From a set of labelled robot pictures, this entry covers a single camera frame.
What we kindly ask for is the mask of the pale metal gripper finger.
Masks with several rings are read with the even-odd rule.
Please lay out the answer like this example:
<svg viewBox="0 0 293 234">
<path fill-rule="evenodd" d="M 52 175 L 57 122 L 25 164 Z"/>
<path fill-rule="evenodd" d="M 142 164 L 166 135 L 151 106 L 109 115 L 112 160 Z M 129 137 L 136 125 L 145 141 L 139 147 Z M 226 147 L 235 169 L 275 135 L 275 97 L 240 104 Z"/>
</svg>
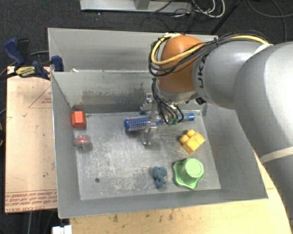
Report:
<svg viewBox="0 0 293 234">
<path fill-rule="evenodd" d="M 154 113 L 154 99 L 152 93 L 147 93 L 144 102 L 139 108 L 140 115 L 152 115 Z"/>
<path fill-rule="evenodd" d="M 149 121 L 145 125 L 144 135 L 143 135 L 143 144 L 150 145 L 153 135 L 158 130 L 158 124 L 155 121 Z"/>
</svg>

